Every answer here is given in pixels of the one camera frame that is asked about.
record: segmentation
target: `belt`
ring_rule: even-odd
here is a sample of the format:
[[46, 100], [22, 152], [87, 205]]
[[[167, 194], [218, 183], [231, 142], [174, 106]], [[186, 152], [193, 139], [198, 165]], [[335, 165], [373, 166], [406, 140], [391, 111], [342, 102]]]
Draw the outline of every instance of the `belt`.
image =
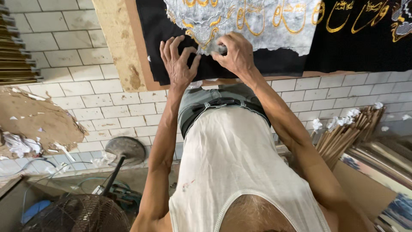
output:
[[189, 130], [189, 128], [193, 125], [196, 119], [205, 110], [212, 108], [212, 107], [221, 108], [221, 107], [236, 107], [236, 106], [243, 107], [251, 111], [254, 111], [256, 113], [259, 113], [267, 121], [268, 125], [271, 126], [269, 118], [266, 116], [265, 111], [263, 110], [263, 107], [256, 105], [254, 103], [251, 103], [251, 102], [245, 102], [243, 100], [234, 99], [232, 97], [218, 97], [204, 104], [191, 106], [191, 108], [188, 109], [193, 112], [193, 115], [191, 115], [184, 123], [182, 123], [180, 127], [183, 138], [186, 137], [186, 133]]

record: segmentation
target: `man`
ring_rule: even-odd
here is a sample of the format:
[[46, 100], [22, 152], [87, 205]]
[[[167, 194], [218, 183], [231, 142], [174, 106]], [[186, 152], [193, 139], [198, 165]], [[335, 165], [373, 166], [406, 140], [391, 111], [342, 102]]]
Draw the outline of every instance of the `man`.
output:
[[[250, 88], [185, 90], [200, 56], [189, 68], [187, 59], [196, 49], [187, 47], [179, 55], [183, 39], [160, 44], [171, 85], [131, 231], [373, 231], [349, 203], [301, 122], [256, 69], [252, 45], [231, 32], [217, 40], [227, 47], [227, 55], [212, 54]], [[176, 192], [169, 200], [178, 121], [185, 143]], [[295, 155], [305, 180], [278, 156], [270, 124]]]

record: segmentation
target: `bundle of wooden sticks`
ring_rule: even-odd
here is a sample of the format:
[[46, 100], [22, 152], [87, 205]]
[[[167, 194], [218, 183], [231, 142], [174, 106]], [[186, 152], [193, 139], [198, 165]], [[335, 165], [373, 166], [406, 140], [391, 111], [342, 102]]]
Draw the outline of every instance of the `bundle of wooden sticks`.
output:
[[364, 107], [357, 116], [353, 117], [353, 123], [337, 125], [331, 132], [326, 130], [321, 135], [316, 150], [331, 170], [343, 152], [354, 142], [358, 143], [369, 139], [381, 120], [385, 108]]

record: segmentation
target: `floor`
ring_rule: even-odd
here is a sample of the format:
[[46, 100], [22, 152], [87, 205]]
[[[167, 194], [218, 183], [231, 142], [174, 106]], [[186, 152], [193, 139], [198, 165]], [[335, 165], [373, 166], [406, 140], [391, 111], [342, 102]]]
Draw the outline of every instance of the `floor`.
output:
[[[41, 83], [19, 87], [50, 96], [89, 131], [71, 151], [75, 159], [88, 162], [100, 157], [99, 151], [117, 136], [136, 137], [150, 151], [168, 92], [124, 92], [91, 0], [5, 0], [5, 4], [44, 77]], [[383, 121], [412, 115], [412, 70], [274, 80], [268, 84], [309, 131], [316, 118], [325, 126], [334, 116], [346, 116], [352, 108], [375, 102], [387, 106]], [[183, 137], [178, 130], [174, 159], [181, 159], [182, 152]], [[56, 164], [70, 162], [63, 154], [49, 158]], [[20, 170], [29, 160], [0, 161], [0, 175]], [[24, 173], [45, 173], [47, 165], [35, 162]], [[74, 170], [86, 169], [94, 166], [74, 166]]]

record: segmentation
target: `wooden frame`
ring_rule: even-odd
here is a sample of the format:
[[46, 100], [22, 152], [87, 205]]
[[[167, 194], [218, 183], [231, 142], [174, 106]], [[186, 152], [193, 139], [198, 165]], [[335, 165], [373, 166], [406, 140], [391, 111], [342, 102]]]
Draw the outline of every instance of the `wooden frame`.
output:
[[[93, 4], [124, 91], [144, 92], [169, 89], [169, 85], [160, 86], [159, 82], [153, 80], [136, 0], [93, 0]], [[336, 71], [333, 73], [306, 71], [303, 73], [302, 78], [354, 73], [349, 71]], [[297, 77], [265, 77], [266, 80], [292, 78]], [[203, 81], [204, 86], [233, 83], [238, 83], [238, 81], [236, 79]]]

